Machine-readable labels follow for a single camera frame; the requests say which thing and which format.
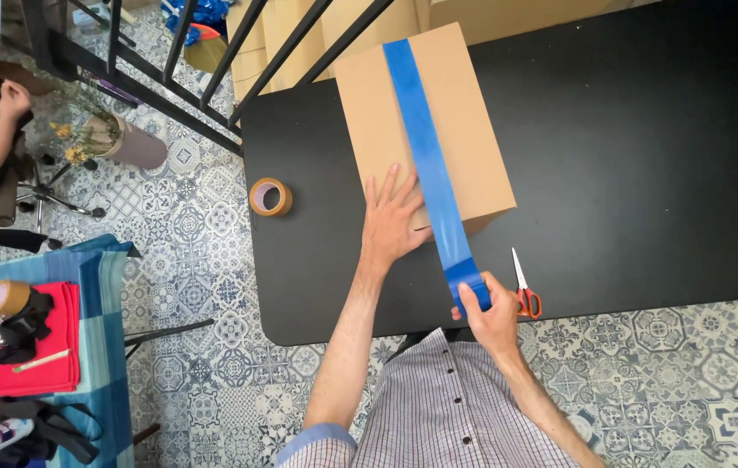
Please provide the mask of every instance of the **person's hand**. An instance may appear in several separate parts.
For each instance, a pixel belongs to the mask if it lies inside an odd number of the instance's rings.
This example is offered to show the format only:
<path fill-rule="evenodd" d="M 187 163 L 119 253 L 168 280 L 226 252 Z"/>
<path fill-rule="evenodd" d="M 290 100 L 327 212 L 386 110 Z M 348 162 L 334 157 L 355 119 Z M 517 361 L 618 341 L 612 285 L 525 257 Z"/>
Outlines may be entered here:
<path fill-rule="evenodd" d="M 19 120 L 31 109 L 28 90 L 21 84 L 5 80 L 0 87 L 0 117 Z"/>
<path fill-rule="evenodd" d="M 518 356 L 519 346 L 516 342 L 516 313 L 520 309 L 516 293 L 506 290 L 489 271 L 481 274 L 485 286 L 490 292 L 492 306 L 487 312 L 479 308 L 476 293 L 466 284 L 459 284 L 461 303 L 467 310 L 467 323 L 481 346 L 494 359 L 497 356 Z M 453 320 L 459 320 L 461 314 L 458 307 L 453 307 Z"/>
<path fill-rule="evenodd" d="M 395 176 L 400 165 L 395 163 L 386 173 L 381 189 L 381 197 L 375 196 L 375 177 L 366 181 L 366 220 L 363 223 L 363 250 L 361 258 L 375 267 L 389 269 L 392 262 L 415 249 L 432 235 L 432 229 L 415 231 L 410 229 L 410 218 L 418 207 L 424 204 L 424 196 L 419 194 L 412 200 L 406 198 L 416 186 L 418 175 L 413 172 L 392 196 Z"/>

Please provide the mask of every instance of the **red fabric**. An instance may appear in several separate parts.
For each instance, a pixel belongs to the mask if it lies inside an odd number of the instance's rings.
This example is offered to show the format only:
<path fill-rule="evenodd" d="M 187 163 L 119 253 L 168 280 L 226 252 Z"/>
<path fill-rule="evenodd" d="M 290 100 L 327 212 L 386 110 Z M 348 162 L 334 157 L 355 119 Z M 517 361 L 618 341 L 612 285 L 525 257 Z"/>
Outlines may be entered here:
<path fill-rule="evenodd" d="M 18 373 L 13 369 L 21 364 L 0 364 L 0 397 L 73 391 L 81 380 L 81 366 L 77 357 L 80 287 L 60 282 L 34 286 L 34 289 L 51 294 L 55 300 L 55 308 L 45 319 L 45 325 L 52 329 L 52 333 L 37 342 L 37 356 L 34 360 L 66 349 L 71 352 L 69 356 Z"/>

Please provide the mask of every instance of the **tape roll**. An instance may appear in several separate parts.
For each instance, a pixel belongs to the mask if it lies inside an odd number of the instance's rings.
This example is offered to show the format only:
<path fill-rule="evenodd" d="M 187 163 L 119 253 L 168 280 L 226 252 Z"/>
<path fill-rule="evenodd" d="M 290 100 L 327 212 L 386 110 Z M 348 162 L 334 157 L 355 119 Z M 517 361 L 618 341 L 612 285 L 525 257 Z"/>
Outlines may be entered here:
<path fill-rule="evenodd" d="M 269 210 L 268 208 L 265 208 L 265 192 L 272 188 L 276 188 L 279 191 L 279 202 L 276 207 Z M 291 189 L 283 185 L 282 182 L 271 177 L 265 177 L 264 179 L 259 179 L 257 183 L 253 184 L 249 200 L 251 208 L 253 208 L 258 215 L 262 215 L 264 217 L 280 217 L 285 215 L 285 213 L 291 209 L 291 204 L 293 203 L 294 198 L 291 195 Z"/>
<path fill-rule="evenodd" d="M 444 269 L 444 277 L 453 301 L 461 316 L 467 317 L 467 311 L 459 297 L 459 283 L 466 282 L 473 293 L 476 293 L 479 308 L 486 311 L 490 308 L 490 293 L 481 279 L 467 243 L 467 235 L 456 205 L 456 195 L 450 184 L 436 125 L 432 122 L 430 106 L 426 101 L 410 42 L 403 39 L 384 44 L 383 52 L 392 76 L 406 136 L 410 141 L 412 159 L 416 163 L 430 224 L 436 236 L 441 267 Z"/>
<path fill-rule="evenodd" d="M 31 286 L 25 282 L 0 281 L 0 315 L 10 316 L 22 310 L 31 296 Z"/>

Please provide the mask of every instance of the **red scissors handle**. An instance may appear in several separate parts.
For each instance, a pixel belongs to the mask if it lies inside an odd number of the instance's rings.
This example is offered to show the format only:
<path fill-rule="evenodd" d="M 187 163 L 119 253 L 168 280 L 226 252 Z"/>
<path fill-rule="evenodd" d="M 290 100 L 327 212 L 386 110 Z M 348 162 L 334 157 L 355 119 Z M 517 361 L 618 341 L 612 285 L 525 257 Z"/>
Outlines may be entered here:
<path fill-rule="evenodd" d="M 522 306 L 522 309 L 519 311 L 520 315 L 528 315 L 534 320 L 540 318 L 542 314 L 542 302 L 539 296 L 530 289 L 521 287 L 516 290 L 516 295 L 519 296 L 520 305 Z"/>

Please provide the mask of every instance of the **blue painter's tape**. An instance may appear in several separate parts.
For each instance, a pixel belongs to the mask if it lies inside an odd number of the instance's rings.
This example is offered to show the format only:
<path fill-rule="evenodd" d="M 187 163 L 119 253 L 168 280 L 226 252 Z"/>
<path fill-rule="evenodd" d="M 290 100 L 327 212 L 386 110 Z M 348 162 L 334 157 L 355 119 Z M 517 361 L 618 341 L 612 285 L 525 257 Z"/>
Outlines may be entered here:
<path fill-rule="evenodd" d="M 467 317 L 465 307 L 459 299 L 459 283 L 466 282 L 476 293 L 481 310 L 486 311 L 490 308 L 490 294 L 473 261 L 465 229 L 461 225 L 456 195 L 453 194 L 450 176 L 447 175 L 436 126 L 432 122 L 430 106 L 426 101 L 410 42 L 403 39 L 384 44 L 383 52 L 392 75 L 398 107 L 401 108 L 412 158 L 416 162 L 418 180 L 424 192 L 426 210 L 430 214 L 430 223 L 436 235 L 441 267 L 444 268 L 453 301 L 459 307 L 461 316 Z"/>

